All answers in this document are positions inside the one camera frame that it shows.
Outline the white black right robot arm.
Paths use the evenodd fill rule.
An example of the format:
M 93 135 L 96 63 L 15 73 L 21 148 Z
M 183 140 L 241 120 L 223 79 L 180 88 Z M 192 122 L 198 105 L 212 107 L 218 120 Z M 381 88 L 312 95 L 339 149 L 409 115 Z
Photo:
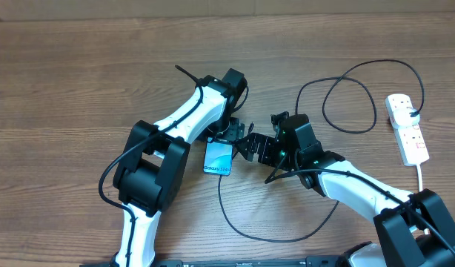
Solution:
M 375 226 L 379 242 L 351 249 L 339 266 L 455 266 L 455 222 L 436 193 L 386 185 L 324 150 L 305 114 L 284 112 L 271 122 L 274 137 L 248 133 L 235 141 L 246 160 L 256 156 L 273 167 L 266 181 L 297 176 L 305 188 L 345 204 Z

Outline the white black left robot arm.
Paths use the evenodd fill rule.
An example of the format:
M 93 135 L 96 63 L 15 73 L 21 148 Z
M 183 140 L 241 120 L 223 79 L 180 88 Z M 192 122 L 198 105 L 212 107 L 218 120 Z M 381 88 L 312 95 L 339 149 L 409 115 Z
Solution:
M 243 124 L 233 118 L 248 82 L 229 69 L 222 79 L 195 79 L 193 95 L 168 117 L 153 124 L 138 121 L 131 129 L 113 177 L 124 212 L 119 251 L 110 266 L 151 266 L 162 213 L 182 184 L 191 144 L 196 140 L 231 148 Z

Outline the blue Galaxy S24+ smartphone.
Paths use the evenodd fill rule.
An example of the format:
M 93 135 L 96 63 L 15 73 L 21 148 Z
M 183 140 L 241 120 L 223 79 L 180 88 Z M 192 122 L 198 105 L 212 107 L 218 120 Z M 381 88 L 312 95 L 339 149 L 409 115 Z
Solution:
M 233 146 L 208 138 L 203 171 L 205 174 L 229 176 L 232 167 Z

